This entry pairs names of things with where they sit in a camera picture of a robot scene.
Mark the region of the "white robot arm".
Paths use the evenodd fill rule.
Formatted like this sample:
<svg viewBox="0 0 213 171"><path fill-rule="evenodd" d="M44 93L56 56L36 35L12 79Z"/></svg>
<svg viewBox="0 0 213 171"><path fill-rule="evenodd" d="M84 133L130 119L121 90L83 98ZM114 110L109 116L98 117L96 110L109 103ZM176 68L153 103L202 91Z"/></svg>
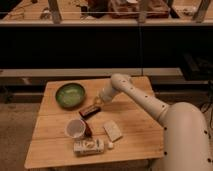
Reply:
<svg viewBox="0 0 213 171"><path fill-rule="evenodd" d="M94 102L109 103L120 92L164 128L164 171L213 171L207 123L198 107L189 102L169 105L135 87L129 75L120 73L110 77Z"/></svg>

